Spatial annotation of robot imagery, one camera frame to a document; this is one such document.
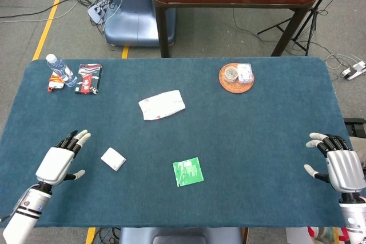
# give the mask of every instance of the green packet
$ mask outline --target green packet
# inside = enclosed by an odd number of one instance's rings
[[[174,162],[173,168],[178,187],[202,182],[204,180],[198,157],[181,162]]]

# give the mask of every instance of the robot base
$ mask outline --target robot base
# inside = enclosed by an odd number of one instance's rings
[[[166,22],[170,45],[174,44],[176,38],[176,17],[177,9],[167,9]],[[108,20],[104,36],[107,42],[113,45],[158,47],[155,11],[141,14],[121,9]]]

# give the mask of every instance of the power strip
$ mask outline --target power strip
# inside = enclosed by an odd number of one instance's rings
[[[106,21],[106,12],[110,0],[101,0],[87,10],[87,14],[95,24],[102,24]]]
[[[345,69],[341,73],[341,77],[352,80],[355,77],[358,77],[360,74],[366,73],[366,63],[364,61],[360,61],[357,64],[354,64],[352,67]]]

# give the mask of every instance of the robotic arm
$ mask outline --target robotic arm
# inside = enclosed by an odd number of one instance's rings
[[[338,136],[311,133],[306,146],[317,147],[327,162],[328,174],[304,165],[312,177],[330,183],[341,193],[339,206],[351,244],[366,244],[366,200],[360,192],[366,188],[365,176],[357,153]]]
[[[30,186],[20,197],[13,211],[0,219],[1,223],[11,218],[3,232],[6,243],[25,243],[52,196],[52,187],[63,181],[77,180],[85,174],[85,170],[80,170],[75,174],[67,172],[71,162],[90,136],[87,130],[81,131],[79,134],[77,131],[73,131],[55,147],[49,149],[35,173],[39,182]]]

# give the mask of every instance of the table leg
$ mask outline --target table leg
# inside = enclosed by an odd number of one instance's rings
[[[159,35],[159,47],[161,57],[169,57],[168,48],[168,27],[166,26],[166,8],[155,7],[156,23]]]
[[[284,33],[282,34],[280,40],[278,41],[276,47],[273,50],[273,53],[271,56],[273,57],[280,57],[281,54],[286,49],[286,46],[288,42],[292,39],[292,36],[294,35],[295,31],[299,27],[301,21],[306,16],[309,9],[306,8],[298,8],[295,10],[295,13],[293,14],[290,22],[288,23]]]
[[[249,228],[241,228],[242,244],[246,244],[248,241]]]

